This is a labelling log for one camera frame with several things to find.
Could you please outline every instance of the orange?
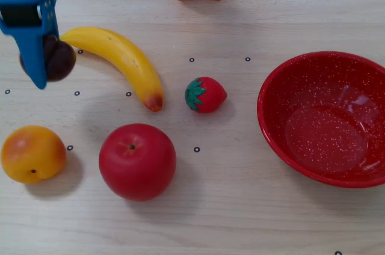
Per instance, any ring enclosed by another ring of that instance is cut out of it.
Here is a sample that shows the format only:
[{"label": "orange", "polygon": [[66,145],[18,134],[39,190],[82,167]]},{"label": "orange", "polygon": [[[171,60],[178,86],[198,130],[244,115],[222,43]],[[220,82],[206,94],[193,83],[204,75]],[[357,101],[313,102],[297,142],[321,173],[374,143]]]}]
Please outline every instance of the orange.
[{"label": "orange", "polygon": [[56,175],[66,162],[66,147],[46,127],[26,126],[14,131],[1,149],[5,173],[20,183],[32,184]]}]

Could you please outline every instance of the red bowl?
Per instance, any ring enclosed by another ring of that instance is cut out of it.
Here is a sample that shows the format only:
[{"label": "red bowl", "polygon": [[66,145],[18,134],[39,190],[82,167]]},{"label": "red bowl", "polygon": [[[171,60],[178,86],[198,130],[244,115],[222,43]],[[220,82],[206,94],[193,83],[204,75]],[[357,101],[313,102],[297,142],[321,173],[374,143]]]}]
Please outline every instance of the red bowl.
[{"label": "red bowl", "polygon": [[276,68],[257,103],[260,128],[292,168],[317,181],[385,183],[385,69],[343,52],[313,52]]}]

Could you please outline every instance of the dark plum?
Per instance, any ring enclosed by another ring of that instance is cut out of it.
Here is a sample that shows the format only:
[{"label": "dark plum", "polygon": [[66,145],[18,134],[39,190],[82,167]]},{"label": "dark plum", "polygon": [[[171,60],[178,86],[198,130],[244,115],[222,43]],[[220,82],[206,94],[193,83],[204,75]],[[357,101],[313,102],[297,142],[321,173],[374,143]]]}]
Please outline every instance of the dark plum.
[{"label": "dark plum", "polygon": [[[57,82],[67,77],[76,63],[76,53],[73,48],[58,41],[56,36],[44,37],[44,59],[47,71],[47,81]],[[20,56],[20,64],[25,72],[23,60]]]}]

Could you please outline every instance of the banana tip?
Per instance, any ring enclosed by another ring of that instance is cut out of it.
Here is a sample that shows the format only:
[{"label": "banana tip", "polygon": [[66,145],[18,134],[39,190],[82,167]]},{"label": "banana tip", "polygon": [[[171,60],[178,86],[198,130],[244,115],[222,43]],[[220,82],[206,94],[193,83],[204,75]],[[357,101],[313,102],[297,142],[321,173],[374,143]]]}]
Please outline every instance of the banana tip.
[{"label": "banana tip", "polygon": [[151,96],[145,101],[144,104],[147,107],[147,109],[149,109],[150,111],[159,112],[163,106],[163,96],[161,95]]}]

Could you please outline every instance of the red apple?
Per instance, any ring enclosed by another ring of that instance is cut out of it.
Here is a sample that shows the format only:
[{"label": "red apple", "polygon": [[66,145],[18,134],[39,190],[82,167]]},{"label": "red apple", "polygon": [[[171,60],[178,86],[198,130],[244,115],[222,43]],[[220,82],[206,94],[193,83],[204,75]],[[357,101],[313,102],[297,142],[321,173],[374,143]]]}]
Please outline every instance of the red apple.
[{"label": "red apple", "polygon": [[147,201],[169,186],[176,169],[176,153],[161,130],[147,124],[129,124],[116,129],[103,143],[99,168],[117,195]]}]

